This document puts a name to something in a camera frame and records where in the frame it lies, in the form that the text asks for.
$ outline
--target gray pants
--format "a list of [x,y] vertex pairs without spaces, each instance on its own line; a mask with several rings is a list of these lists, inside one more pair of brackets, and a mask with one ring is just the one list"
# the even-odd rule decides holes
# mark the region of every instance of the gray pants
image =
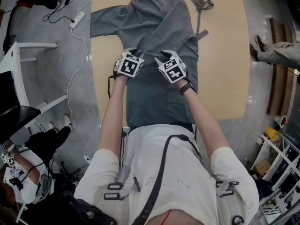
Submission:
[[265,52],[258,52],[259,61],[278,64],[300,71],[300,44],[280,42],[266,45]]

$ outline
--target concrete floor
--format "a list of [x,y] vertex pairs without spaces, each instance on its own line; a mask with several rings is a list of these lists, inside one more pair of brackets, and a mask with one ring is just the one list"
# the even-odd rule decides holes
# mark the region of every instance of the concrete floor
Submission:
[[[61,16],[75,18],[77,10],[91,0],[71,0],[71,3],[51,19]],[[250,42],[255,46],[254,36],[259,34],[265,43],[271,42],[271,33],[267,22],[269,17],[280,20],[275,0],[243,0],[248,21]],[[85,18],[74,29],[74,34],[84,37],[90,50],[90,9],[86,6],[83,11]],[[42,18],[48,13],[43,6],[32,9],[21,7],[17,10],[12,34],[18,42],[51,42],[57,43],[54,50],[34,50],[24,54],[24,57],[37,56],[37,62],[22,65],[25,89],[32,106],[44,101],[52,101],[67,92],[68,83],[74,72],[81,66],[86,50],[81,39],[71,36],[70,21],[60,20],[55,24],[43,22]],[[252,161],[258,148],[255,144],[264,128],[272,120],[266,115],[272,78],[272,67],[262,62],[250,59],[250,86],[245,115],[240,119],[220,121],[221,127],[231,147],[240,160],[248,158]],[[67,167],[73,171],[87,163],[83,159],[86,146],[75,143],[78,140],[86,142],[92,155],[97,150],[100,131],[100,119],[93,82],[91,61],[85,61],[83,69],[74,78],[69,89],[69,100],[73,110],[73,131],[67,141],[55,155],[57,161],[64,160]],[[63,127],[63,115],[70,114],[66,101],[37,119],[47,129],[48,122],[53,122],[58,128]],[[202,154],[205,153],[202,141],[199,141]]]

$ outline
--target white glove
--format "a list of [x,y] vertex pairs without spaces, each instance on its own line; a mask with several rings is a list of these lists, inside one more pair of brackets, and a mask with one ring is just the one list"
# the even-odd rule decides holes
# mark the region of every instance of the white glove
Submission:
[[136,47],[124,49],[121,57],[116,62],[117,74],[124,74],[128,77],[135,77],[144,64],[144,53],[140,57],[134,56]]
[[162,63],[158,58],[154,58],[159,66],[159,71],[164,75],[166,80],[170,83],[175,83],[187,77],[187,67],[176,52],[171,50],[161,50],[160,52],[169,59],[166,63]]

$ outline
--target shoe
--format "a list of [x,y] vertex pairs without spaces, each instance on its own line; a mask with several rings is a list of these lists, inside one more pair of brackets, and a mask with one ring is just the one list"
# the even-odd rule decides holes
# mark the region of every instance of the shoe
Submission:
[[66,127],[69,127],[69,128],[72,130],[71,119],[70,119],[67,115],[65,115],[65,116],[64,116],[64,120],[65,120],[65,126],[66,126]]
[[262,42],[260,36],[258,36],[258,35],[255,36],[255,42],[257,44],[258,51],[265,52],[265,49],[264,49],[265,44]]
[[56,133],[58,132],[58,131],[57,131],[57,128],[54,126],[53,123],[49,122],[48,126],[49,126],[49,129],[50,129],[50,130],[51,130],[51,129],[54,129],[54,131],[55,131]]
[[258,62],[257,50],[255,50],[255,48],[253,47],[252,44],[249,44],[249,47],[250,47],[250,54],[251,54],[254,62]]
[[55,8],[55,9],[52,9],[52,10],[48,13],[48,15],[53,14],[56,10],[58,10],[59,7],[60,7],[60,2],[57,1],[56,8]]

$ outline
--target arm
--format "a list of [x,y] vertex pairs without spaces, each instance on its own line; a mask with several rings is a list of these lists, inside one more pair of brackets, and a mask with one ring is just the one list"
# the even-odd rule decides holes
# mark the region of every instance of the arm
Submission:
[[[187,81],[181,79],[176,84],[180,89],[187,84]],[[203,138],[209,158],[215,150],[229,147],[217,120],[202,103],[198,95],[192,89],[188,89],[184,93],[184,97]]]
[[122,135],[123,96],[127,76],[118,76],[113,86],[105,115],[102,121],[98,149],[107,149],[119,157]]
[[[10,146],[13,145],[13,143],[10,140],[7,140],[3,143],[3,145],[6,147],[6,149],[8,149]],[[17,149],[13,148],[9,152],[9,154],[14,154],[13,156],[15,158],[15,161],[22,166],[26,173],[28,173],[29,170],[34,167],[34,165],[30,161],[28,161],[26,158],[24,158],[18,153]],[[28,173],[28,177],[34,184],[37,185],[39,182],[39,171],[36,168],[32,169],[30,173]]]

